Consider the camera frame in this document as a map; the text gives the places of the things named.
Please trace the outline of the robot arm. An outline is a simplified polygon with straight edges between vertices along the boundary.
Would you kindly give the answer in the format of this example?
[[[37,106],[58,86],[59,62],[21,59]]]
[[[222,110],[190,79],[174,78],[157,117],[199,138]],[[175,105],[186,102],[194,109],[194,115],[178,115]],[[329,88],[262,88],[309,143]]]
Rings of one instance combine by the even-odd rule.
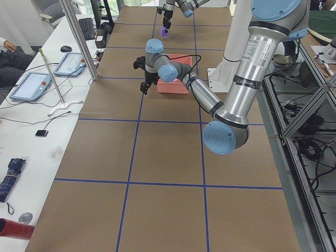
[[[194,11],[200,6],[209,2],[209,0],[166,0],[163,1],[163,6],[158,6],[156,12],[158,14],[163,13],[163,26],[160,28],[160,34],[162,37],[168,35],[171,27],[171,18],[173,17],[174,7],[181,10],[184,17],[189,18],[194,14]]]
[[[266,70],[280,42],[302,38],[308,29],[310,1],[252,1],[249,38],[226,99],[222,101],[187,64],[171,61],[163,43],[148,40],[145,56],[133,63],[141,68],[146,94],[159,79],[180,80],[214,121],[205,126],[203,142],[216,154],[228,154],[244,145],[249,137],[247,115],[260,89]]]

